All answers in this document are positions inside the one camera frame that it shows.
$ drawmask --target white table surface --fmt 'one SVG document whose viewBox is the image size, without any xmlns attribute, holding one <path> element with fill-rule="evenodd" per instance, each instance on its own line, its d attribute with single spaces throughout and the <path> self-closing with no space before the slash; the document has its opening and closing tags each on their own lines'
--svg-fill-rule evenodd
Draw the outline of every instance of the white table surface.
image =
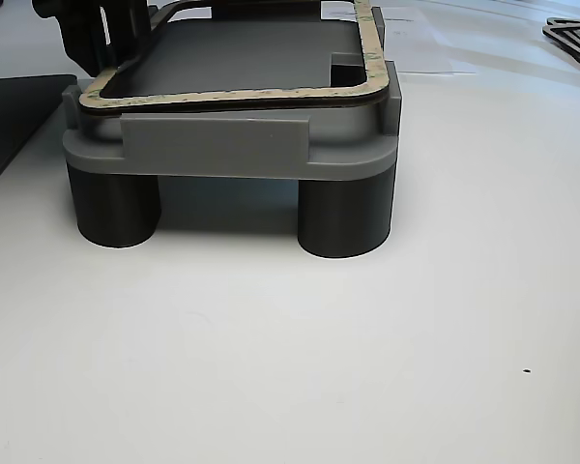
<svg viewBox="0 0 580 464">
<path fill-rule="evenodd" d="M 265 181 L 166 180 L 150 241 L 94 246 L 37 132 L 0 178 L 0 464 L 580 464 L 580 66 L 540 33 L 580 2 L 382 4 L 478 74 L 401 76 L 365 256 L 302 251 Z M 73 71 L 6 0 L 0 77 Z"/>
</svg>

